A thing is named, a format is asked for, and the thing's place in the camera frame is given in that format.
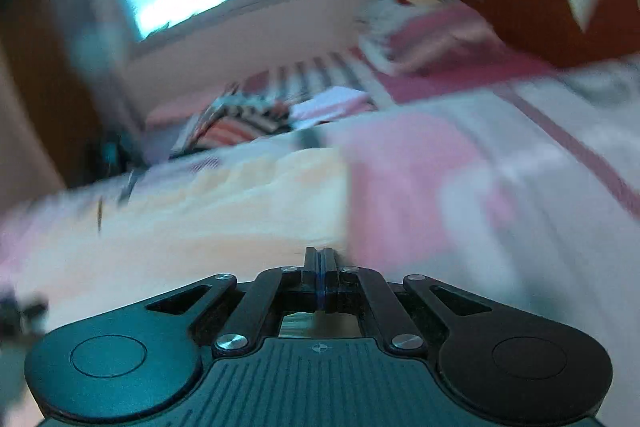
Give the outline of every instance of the wall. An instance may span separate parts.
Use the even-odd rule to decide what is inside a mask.
[[[21,201],[64,188],[17,96],[0,50],[0,215]]]
[[[33,131],[0,52],[0,216],[64,185]]]
[[[120,65],[142,114],[214,83],[356,42],[353,16],[364,0],[287,0],[212,23]]]

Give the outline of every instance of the striped blanket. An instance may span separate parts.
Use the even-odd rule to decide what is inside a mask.
[[[378,109],[396,105],[376,73],[360,58],[356,48],[328,52],[308,60],[249,76],[238,83],[245,93],[262,94],[267,100],[305,102],[333,86],[346,86],[369,94]]]

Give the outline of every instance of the pink bedding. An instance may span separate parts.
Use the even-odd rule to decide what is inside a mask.
[[[411,110],[325,133],[351,167],[349,250],[358,266],[387,273],[453,248],[440,195],[457,173],[487,164],[468,137],[444,118]],[[478,199],[493,227],[513,218],[500,184]]]
[[[383,109],[553,70],[531,55],[506,50],[486,64],[389,76],[371,66],[358,48],[351,48],[262,71],[238,82],[238,87],[247,93],[264,93],[267,98],[303,102],[332,86],[346,86],[367,92],[374,105]],[[146,125],[157,128],[184,121],[207,108],[223,91],[223,86],[213,87],[159,105],[146,118]]]
[[[500,84],[517,78],[542,76],[553,71],[555,71],[553,66],[539,58],[510,50],[500,58],[500,62],[462,65],[454,70],[439,73],[389,76],[376,71],[375,74],[394,101],[403,104]]]

